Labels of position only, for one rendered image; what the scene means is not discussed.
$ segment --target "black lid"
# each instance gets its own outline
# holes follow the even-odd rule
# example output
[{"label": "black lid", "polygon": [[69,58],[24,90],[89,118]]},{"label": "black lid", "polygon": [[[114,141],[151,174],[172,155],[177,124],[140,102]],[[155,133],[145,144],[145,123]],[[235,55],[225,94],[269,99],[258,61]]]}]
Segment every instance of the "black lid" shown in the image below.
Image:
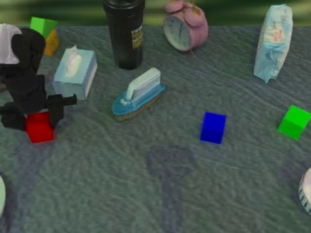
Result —
[{"label": "black lid", "polygon": [[106,14],[131,14],[145,8],[145,0],[103,0]]}]

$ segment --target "pink alarm clock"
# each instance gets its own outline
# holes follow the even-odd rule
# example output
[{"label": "pink alarm clock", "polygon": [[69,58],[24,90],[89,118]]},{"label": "pink alarm clock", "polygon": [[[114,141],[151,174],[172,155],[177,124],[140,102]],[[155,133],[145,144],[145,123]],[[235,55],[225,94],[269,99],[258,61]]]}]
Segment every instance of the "pink alarm clock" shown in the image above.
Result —
[{"label": "pink alarm clock", "polygon": [[189,51],[207,40],[208,25],[202,9],[183,0],[170,0],[165,11],[170,15],[163,22],[164,34],[175,49]]}]

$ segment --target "blue cube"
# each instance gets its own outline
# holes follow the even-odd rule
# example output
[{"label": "blue cube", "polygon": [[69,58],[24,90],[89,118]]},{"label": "blue cube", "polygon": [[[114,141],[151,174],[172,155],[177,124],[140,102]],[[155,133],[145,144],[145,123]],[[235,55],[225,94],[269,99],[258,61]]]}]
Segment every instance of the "blue cube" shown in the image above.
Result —
[{"label": "blue cube", "polygon": [[206,112],[200,139],[221,144],[225,131],[226,115]]},{"label": "blue cube", "polygon": [[69,49],[66,49],[54,76],[54,91],[63,97],[70,97],[75,94],[78,100],[86,100],[97,70],[95,53],[91,50],[77,50],[77,55],[81,55],[82,61],[73,77],[66,76],[68,55]]}]

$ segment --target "green cube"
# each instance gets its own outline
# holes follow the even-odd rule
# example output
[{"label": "green cube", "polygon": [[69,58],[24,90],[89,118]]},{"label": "green cube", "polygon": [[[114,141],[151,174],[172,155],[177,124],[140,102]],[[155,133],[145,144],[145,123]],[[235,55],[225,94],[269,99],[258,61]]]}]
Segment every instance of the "green cube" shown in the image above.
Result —
[{"label": "green cube", "polygon": [[311,114],[295,105],[291,105],[283,118],[278,131],[298,140],[307,127]]},{"label": "green cube", "polygon": [[45,18],[32,17],[30,28],[39,32],[46,39],[56,28],[57,21]]}]

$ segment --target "light blue packaging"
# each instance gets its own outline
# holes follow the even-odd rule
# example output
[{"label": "light blue packaging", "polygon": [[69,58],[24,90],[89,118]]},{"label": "light blue packaging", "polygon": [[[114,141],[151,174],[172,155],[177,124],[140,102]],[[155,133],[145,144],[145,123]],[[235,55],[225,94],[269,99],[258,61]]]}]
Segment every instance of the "light blue packaging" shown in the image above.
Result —
[{"label": "light blue packaging", "polygon": [[263,23],[254,75],[265,83],[276,79],[289,51],[293,31],[293,12],[286,4],[269,8]]},{"label": "light blue packaging", "polygon": [[75,94],[78,100],[86,100],[97,70],[97,61],[94,51],[77,50],[77,54],[81,55],[82,62],[76,74],[73,77],[66,76],[66,60],[69,56],[69,49],[66,49],[52,84],[56,94],[61,94],[63,97]]}]

